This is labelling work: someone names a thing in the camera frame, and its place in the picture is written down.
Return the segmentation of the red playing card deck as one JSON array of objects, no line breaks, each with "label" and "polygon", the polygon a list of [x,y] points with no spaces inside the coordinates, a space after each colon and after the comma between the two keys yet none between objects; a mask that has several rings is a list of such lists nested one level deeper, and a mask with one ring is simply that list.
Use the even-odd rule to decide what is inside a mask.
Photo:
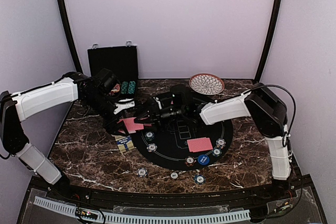
[{"label": "red playing card deck", "polygon": [[141,131],[144,129],[144,125],[140,123],[135,123],[134,118],[125,118],[119,121],[123,122],[129,133],[135,133],[136,131]]}]

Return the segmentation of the blue white chip stack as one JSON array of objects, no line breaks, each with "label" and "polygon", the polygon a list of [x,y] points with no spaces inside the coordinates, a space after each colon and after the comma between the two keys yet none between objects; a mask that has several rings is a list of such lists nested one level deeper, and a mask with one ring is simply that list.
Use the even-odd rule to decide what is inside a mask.
[{"label": "blue white chip stack", "polygon": [[139,177],[146,177],[148,175],[148,171],[145,168],[139,168],[137,174]]}]

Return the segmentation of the red card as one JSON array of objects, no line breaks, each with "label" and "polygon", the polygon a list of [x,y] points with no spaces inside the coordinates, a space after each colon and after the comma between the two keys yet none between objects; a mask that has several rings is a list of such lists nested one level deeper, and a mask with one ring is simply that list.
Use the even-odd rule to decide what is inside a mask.
[{"label": "red card", "polygon": [[211,139],[209,137],[193,138],[187,140],[188,149],[192,153],[209,151],[213,149]]}]

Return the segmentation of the brown white chip stack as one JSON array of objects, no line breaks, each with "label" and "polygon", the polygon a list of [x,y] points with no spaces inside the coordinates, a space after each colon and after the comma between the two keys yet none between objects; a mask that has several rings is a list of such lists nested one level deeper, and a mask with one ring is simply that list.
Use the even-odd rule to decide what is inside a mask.
[{"label": "brown white chip stack", "polygon": [[172,173],[170,174],[170,178],[171,178],[171,179],[178,179],[178,173],[177,173],[177,172],[172,172]]}]

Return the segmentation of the blue small blind button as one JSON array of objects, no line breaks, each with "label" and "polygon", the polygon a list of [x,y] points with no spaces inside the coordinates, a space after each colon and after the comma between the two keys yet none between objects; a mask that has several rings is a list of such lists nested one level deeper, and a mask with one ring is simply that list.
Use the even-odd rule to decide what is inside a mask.
[{"label": "blue small blind button", "polygon": [[197,162],[200,165],[207,166],[210,162],[210,158],[208,155],[202,154],[197,158]]}]

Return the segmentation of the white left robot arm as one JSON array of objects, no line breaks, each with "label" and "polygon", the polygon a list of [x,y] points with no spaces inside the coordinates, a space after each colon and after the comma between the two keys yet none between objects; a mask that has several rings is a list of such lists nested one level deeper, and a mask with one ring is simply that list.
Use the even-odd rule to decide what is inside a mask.
[{"label": "white left robot arm", "polygon": [[58,109],[65,109],[75,101],[82,101],[100,115],[104,129],[112,135],[127,135],[120,122],[122,111],[135,106],[133,99],[112,96],[119,84],[117,77],[107,69],[89,77],[80,72],[67,72],[60,79],[24,91],[1,93],[1,141],[7,152],[5,158],[17,157],[33,173],[40,176],[63,201],[74,197],[74,189],[66,182],[67,176],[44,152],[40,151],[25,133],[30,120],[44,119],[60,122]]}]

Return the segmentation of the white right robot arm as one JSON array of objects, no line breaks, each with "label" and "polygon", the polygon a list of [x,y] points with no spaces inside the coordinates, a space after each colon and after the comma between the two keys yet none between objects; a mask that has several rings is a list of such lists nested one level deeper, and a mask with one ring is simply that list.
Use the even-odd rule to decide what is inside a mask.
[{"label": "white right robot arm", "polygon": [[214,101],[183,84],[149,98],[135,113],[144,128],[132,134],[137,150],[153,164],[170,170],[196,170],[216,163],[233,141],[232,121],[251,118],[268,143],[273,200],[288,191],[291,173],[287,107],[259,83],[223,101]]}]

